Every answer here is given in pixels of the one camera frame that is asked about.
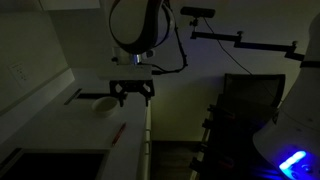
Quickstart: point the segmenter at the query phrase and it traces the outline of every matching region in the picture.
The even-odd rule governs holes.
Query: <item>white countertop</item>
[[[74,99],[64,105],[79,88],[92,93],[109,91],[76,77],[72,84],[0,146],[0,162],[18,147],[110,149],[102,179],[136,179],[140,147],[145,134],[144,97],[139,93],[129,93],[123,107],[119,107],[109,118],[100,118],[91,111],[94,100]],[[126,129],[117,144],[111,147],[114,136],[124,122],[127,123]]]

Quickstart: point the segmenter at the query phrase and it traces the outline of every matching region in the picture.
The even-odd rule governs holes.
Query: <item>white robot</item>
[[[279,108],[253,136],[260,154],[289,179],[320,179],[320,14],[313,20],[300,74]]]
[[[172,34],[175,20],[169,2],[164,0],[116,0],[109,27],[119,47],[133,55],[132,64],[138,64],[143,53]]]

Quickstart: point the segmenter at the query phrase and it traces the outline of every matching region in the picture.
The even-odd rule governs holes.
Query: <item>chair backrest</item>
[[[277,107],[285,85],[284,74],[225,74],[223,93],[228,96]]]

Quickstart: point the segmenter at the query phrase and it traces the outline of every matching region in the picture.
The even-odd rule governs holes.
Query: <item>camera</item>
[[[194,7],[183,7],[180,11],[182,15],[193,16],[194,18],[212,18],[215,12],[216,11],[214,9],[203,9]]]

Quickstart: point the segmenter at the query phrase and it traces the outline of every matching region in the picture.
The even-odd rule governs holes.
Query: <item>blue led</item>
[[[299,151],[299,152],[296,152],[293,157],[296,158],[296,159],[302,159],[306,156],[306,152],[305,151]]]
[[[305,151],[298,151],[296,152],[293,156],[289,157],[286,161],[284,161],[283,163],[280,164],[279,168],[281,170],[286,170],[288,169],[292,164],[297,163],[298,161],[300,161],[302,158],[304,158],[306,156],[306,152]]]
[[[279,167],[281,170],[285,170],[285,169],[288,169],[290,167],[290,165],[288,163],[284,162]]]

